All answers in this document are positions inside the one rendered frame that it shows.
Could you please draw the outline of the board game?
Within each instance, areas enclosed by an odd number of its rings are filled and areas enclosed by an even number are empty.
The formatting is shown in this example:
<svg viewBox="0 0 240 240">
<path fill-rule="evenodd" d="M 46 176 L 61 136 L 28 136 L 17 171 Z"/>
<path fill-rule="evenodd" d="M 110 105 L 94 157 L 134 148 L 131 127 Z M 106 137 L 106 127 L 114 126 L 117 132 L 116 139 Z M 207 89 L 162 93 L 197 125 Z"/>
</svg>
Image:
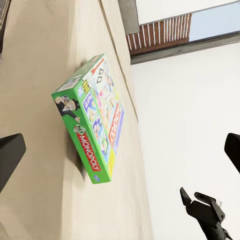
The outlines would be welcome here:
<svg viewBox="0 0 240 240">
<path fill-rule="evenodd" d="M 51 94 L 93 184 L 111 182 L 124 111 L 106 53 Z"/>
</svg>

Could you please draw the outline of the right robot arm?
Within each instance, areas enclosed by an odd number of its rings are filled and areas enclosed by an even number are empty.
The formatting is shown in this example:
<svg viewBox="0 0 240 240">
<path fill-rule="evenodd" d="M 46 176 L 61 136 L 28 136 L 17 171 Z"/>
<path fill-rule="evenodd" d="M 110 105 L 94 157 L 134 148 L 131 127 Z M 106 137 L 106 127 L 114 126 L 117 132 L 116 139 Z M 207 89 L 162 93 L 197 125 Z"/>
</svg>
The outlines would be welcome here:
<svg viewBox="0 0 240 240">
<path fill-rule="evenodd" d="M 226 217 L 221 209 L 222 201 L 200 192 L 195 192 L 194 196 L 203 203 L 192 201 L 183 187 L 180 195 L 186 212 L 198 220 L 207 240 L 234 240 L 221 225 Z"/>
</svg>

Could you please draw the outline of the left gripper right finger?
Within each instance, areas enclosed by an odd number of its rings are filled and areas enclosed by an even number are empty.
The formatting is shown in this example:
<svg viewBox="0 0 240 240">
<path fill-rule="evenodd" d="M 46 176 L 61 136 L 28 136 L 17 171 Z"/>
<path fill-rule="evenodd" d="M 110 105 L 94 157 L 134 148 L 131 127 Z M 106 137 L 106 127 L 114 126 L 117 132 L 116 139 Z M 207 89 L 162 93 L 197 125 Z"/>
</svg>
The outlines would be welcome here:
<svg viewBox="0 0 240 240">
<path fill-rule="evenodd" d="M 227 135 L 224 151 L 240 173 L 240 134 L 230 132 Z"/>
</svg>

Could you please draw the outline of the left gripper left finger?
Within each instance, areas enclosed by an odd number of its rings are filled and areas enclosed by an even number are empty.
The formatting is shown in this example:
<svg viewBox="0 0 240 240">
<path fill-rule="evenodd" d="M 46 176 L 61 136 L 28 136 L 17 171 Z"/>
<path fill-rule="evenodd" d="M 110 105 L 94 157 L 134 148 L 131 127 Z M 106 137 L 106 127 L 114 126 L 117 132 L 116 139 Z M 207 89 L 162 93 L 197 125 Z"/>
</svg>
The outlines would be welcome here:
<svg viewBox="0 0 240 240">
<path fill-rule="evenodd" d="M 26 153 L 22 133 L 0 138 L 0 193 Z"/>
</svg>

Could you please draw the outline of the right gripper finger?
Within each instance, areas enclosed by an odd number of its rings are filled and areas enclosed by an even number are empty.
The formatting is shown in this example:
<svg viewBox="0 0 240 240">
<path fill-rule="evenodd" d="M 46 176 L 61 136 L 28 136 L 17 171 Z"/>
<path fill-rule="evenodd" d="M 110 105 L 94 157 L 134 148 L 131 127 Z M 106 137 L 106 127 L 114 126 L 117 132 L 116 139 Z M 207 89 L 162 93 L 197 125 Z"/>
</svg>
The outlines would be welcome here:
<svg viewBox="0 0 240 240">
<path fill-rule="evenodd" d="M 207 209 L 211 210 L 214 214 L 215 220 L 218 221 L 219 223 L 221 223 L 221 221 L 223 219 L 225 219 L 226 214 L 224 213 L 224 211 L 220 208 L 220 206 L 215 202 L 215 200 L 212 197 L 209 198 L 209 203 L 211 205 L 211 208 L 207 207 Z"/>
<path fill-rule="evenodd" d="M 190 208 L 192 200 L 191 200 L 190 196 L 187 194 L 187 192 L 185 191 L 185 189 L 183 187 L 180 189 L 180 195 L 181 195 L 182 203 L 185 205 L 185 209 L 188 210 L 191 213 L 194 213 L 194 214 L 198 215 L 200 217 L 201 215 L 199 213 L 194 212 Z"/>
</svg>

